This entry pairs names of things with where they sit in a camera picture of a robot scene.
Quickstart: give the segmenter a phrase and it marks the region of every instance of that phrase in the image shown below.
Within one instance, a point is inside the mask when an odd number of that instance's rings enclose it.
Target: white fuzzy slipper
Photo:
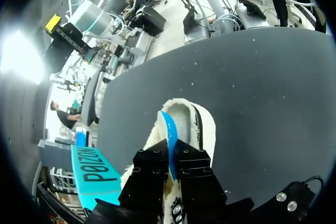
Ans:
[[[166,112],[174,120],[178,139],[198,150],[200,148],[206,150],[211,158],[212,165],[216,143],[216,125],[211,114],[202,106],[182,98],[167,101],[161,111]],[[143,149],[146,150],[163,139],[168,139],[167,127],[162,113],[159,112],[157,121],[154,123],[154,127]],[[131,175],[132,170],[133,165],[129,166],[122,175],[122,188]],[[177,180],[174,181],[173,185],[168,186],[170,189],[165,199],[164,224],[179,222],[176,222],[176,214],[173,213],[173,209],[179,204],[181,197],[178,186]]]

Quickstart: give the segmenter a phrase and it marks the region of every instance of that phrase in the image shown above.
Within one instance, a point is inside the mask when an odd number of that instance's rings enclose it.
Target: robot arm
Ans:
[[[205,150],[177,140],[173,156],[181,191],[180,199],[171,210],[175,223],[297,223],[305,217],[315,196],[307,183],[321,179],[313,177],[305,182],[292,182],[256,209],[250,198],[227,205],[227,197]],[[87,218],[83,221],[64,209],[65,206],[47,202],[67,223],[163,223],[164,191],[169,174],[166,140],[145,151],[139,150],[133,163],[132,175],[118,198],[119,206],[96,199],[97,205],[92,212],[86,211]],[[53,200],[47,188],[41,184],[38,188],[45,200]]]

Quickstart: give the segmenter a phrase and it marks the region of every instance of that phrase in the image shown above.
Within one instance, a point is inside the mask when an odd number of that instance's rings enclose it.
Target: dark gray table surface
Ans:
[[[293,180],[326,179],[336,154],[335,52],[332,37],[298,28],[234,32],[170,51],[110,82],[98,148],[123,173],[162,105],[186,98],[216,122],[213,171],[228,202],[251,197],[258,206]]]

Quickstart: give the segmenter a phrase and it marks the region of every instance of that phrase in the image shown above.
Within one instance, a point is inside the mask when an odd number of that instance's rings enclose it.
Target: yellow box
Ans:
[[[45,26],[47,32],[51,34],[53,32],[52,30],[54,29],[54,27],[57,26],[60,23],[60,21],[61,21],[61,17],[55,14]]]

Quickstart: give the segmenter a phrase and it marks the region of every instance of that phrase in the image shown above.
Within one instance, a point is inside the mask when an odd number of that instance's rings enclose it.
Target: teal label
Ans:
[[[121,175],[97,148],[71,146],[72,170],[83,208],[93,210],[95,198],[119,205]]]

